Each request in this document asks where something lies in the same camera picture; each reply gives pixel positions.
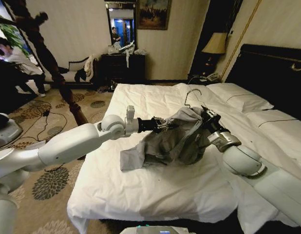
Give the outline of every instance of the framed painting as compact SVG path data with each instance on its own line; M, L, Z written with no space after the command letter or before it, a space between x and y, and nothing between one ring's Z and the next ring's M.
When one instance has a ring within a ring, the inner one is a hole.
M139 0L137 28L167 30L172 0Z

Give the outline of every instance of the lampshade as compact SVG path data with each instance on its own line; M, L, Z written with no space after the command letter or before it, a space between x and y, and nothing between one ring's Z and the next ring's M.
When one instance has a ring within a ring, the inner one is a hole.
M224 54L226 36L227 33L213 33L210 41L202 52L209 54Z

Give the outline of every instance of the cream wallpaper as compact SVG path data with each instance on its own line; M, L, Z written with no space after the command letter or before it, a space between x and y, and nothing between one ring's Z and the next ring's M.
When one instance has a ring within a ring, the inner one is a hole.
M187 79L209 0L173 0L168 30L138 30L148 79Z
M138 47L148 52L147 79L187 79L209 0L173 0L168 30L138 30ZM103 0L27 0L35 16L49 19L40 27L59 66L89 54L107 52L111 44Z
M256 5L258 8L253 19L240 44L237 44ZM244 43L301 48L301 0L244 0L232 30L234 33L228 42L227 53L217 66L217 72L222 74L228 65L223 80L227 78ZM235 47L236 53L227 64Z

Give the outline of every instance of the man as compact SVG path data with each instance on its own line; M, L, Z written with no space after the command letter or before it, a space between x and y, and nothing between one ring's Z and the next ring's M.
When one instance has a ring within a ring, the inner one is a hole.
M0 50L4 52L4 59L7 62L16 63L23 72L23 76L19 77L23 82L19 85L24 91L33 91L26 85L29 79L33 79L41 97L45 97L44 89L44 73L34 65L17 46L12 47L10 42L4 38L0 38Z
M116 33L116 28L113 27L112 28L113 31L113 44L117 41L120 41L121 37Z

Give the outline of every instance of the white shirt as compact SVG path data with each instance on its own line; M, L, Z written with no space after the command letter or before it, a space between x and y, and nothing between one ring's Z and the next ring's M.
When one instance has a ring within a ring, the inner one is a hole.
M20 65L21 70L29 75L41 75L43 72L34 65L17 46L13 47L13 52L9 57L5 57L8 62L15 62Z

